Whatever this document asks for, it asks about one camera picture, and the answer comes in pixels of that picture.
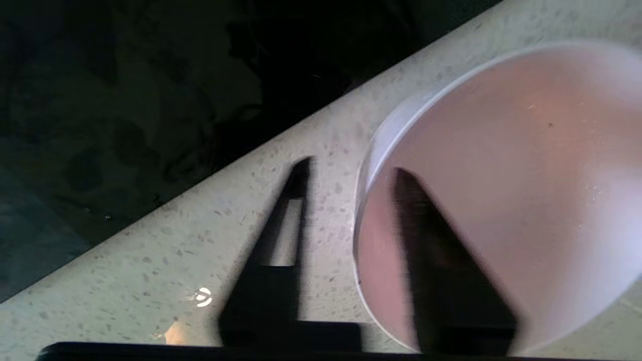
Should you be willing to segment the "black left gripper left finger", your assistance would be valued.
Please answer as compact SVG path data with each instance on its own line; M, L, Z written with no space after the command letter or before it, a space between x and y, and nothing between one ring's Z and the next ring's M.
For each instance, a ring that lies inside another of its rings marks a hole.
M311 157L292 165L220 311L219 334L226 347L273 343L279 332L288 332L298 320L311 165ZM291 218L292 263L271 265L292 202L300 203L300 210Z

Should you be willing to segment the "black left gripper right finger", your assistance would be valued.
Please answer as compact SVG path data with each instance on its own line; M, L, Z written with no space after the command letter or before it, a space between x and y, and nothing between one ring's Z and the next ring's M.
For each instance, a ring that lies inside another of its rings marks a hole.
M507 355L518 321L412 172L393 186L411 320L423 353Z

